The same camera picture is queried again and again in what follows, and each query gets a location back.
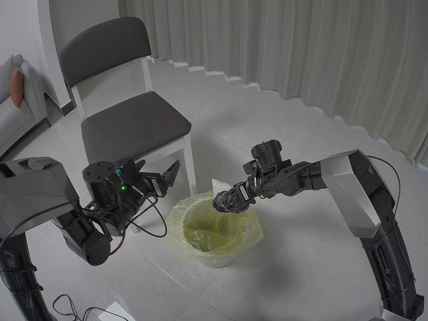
trash can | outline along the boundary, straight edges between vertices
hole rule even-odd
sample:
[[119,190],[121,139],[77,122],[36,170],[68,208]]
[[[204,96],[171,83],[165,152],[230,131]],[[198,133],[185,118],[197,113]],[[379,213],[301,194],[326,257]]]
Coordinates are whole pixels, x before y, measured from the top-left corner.
[[213,199],[209,191],[175,205],[166,219],[167,236],[185,256],[222,268],[263,239],[263,231],[251,207],[241,214],[220,213]]

white wall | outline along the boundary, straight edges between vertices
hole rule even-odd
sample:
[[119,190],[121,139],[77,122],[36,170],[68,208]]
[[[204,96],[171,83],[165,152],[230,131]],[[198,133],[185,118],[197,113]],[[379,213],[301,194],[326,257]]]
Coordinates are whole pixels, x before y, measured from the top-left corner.
[[117,0],[49,0],[49,6],[58,53],[85,29],[119,17]]
[[[49,15],[44,0],[0,0],[0,64],[11,55],[21,54],[39,75],[46,93],[60,106],[70,101],[60,72],[51,72],[57,58],[48,63],[45,50],[54,46],[42,40],[39,17]],[[44,34],[51,34],[50,23],[45,23]]]

curtain fold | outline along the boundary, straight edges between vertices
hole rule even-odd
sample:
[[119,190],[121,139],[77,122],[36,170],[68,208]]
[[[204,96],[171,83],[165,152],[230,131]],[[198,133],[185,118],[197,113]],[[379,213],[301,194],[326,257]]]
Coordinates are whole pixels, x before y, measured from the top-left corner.
[[126,0],[152,55],[301,97],[428,165],[428,0]]

sofa armrest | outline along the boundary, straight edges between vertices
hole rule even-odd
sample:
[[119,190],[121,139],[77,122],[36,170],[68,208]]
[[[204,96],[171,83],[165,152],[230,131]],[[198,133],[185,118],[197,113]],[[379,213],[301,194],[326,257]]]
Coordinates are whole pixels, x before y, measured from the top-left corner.
[[24,76],[24,99],[27,102],[36,123],[46,118],[47,109],[43,89],[34,70],[26,61],[21,64]]

robotic arm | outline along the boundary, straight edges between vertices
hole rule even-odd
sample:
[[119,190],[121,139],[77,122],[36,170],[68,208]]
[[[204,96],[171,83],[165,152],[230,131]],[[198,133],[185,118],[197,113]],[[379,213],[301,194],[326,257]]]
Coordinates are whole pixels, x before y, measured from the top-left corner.
[[246,181],[219,193],[213,206],[241,213],[254,198],[327,188],[349,229],[362,243],[381,292],[385,321],[414,321],[423,312],[409,256],[395,220],[394,198],[371,160],[360,150],[335,154],[319,162],[292,165],[281,158],[281,144],[271,140],[252,148],[254,160],[243,165]]
[[56,321],[35,279],[37,268],[30,260],[25,231],[52,220],[74,253],[90,265],[104,263],[114,253],[110,253],[112,236],[125,235],[146,196],[166,195],[180,167],[177,160],[160,175],[140,172],[144,164],[131,158],[122,158],[115,166],[105,161],[90,164],[82,174],[92,201],[82,208],[56,160],[0,163],[0,276],[25,320]]

